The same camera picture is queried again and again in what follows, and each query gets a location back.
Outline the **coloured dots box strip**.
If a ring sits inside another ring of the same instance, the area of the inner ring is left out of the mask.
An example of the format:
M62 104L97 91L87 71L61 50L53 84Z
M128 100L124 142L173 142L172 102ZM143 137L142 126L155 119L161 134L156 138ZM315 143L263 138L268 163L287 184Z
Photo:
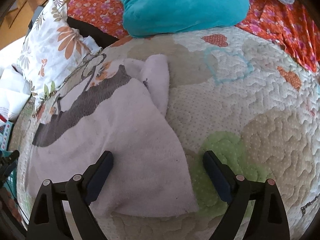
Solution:
M6 151L8 149L12 127L13 127L13 123L10 121L7 121L6 123L1 122L1 126L0 126L1 151Z

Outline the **heart patterned quilt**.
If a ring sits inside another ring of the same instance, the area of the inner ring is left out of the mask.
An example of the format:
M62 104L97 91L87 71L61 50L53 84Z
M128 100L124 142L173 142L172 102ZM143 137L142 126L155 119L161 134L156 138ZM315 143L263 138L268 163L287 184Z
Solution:
M200 166L213 151L250 180L276 181L291 239L306 239L319 211L319 83L275 44L236 27L123 38L87 59L38 115L29 101L14 127L9 148L21 155L17 199L27 224L34 202L27 191L31 142L40 123L56 113L58 97L90 79L113 60L168 58L166 119L187 158L199 211L178 217L146 218L117 212L99 218L110 239L207 239L226 203L219 200Z

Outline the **white floral pillow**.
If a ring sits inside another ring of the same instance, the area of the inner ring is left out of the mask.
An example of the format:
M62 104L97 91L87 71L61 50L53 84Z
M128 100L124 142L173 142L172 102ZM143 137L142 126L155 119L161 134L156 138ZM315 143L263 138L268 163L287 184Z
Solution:
M39 108L83 64L86 56L101 51L95 40L83 37L67 23L64 0L49 0L25 37L15 67L29 82Z

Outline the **orange floral bedsheet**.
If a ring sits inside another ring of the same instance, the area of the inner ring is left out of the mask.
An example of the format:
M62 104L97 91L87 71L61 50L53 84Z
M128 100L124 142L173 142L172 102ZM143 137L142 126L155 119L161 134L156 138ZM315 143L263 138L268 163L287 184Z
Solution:
M300 1L283 5L277 0L249 0L247 17L237 27L281 46L304 69L319 70L319 29ZM121 39L120 0L70 0L68 16L89 23Z

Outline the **teal plush cushion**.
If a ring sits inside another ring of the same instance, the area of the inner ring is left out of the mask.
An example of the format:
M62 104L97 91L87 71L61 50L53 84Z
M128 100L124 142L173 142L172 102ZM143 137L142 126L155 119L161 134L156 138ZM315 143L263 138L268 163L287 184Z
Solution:
M249 11L249 0L120 0L123 27L135 38L230 27Z

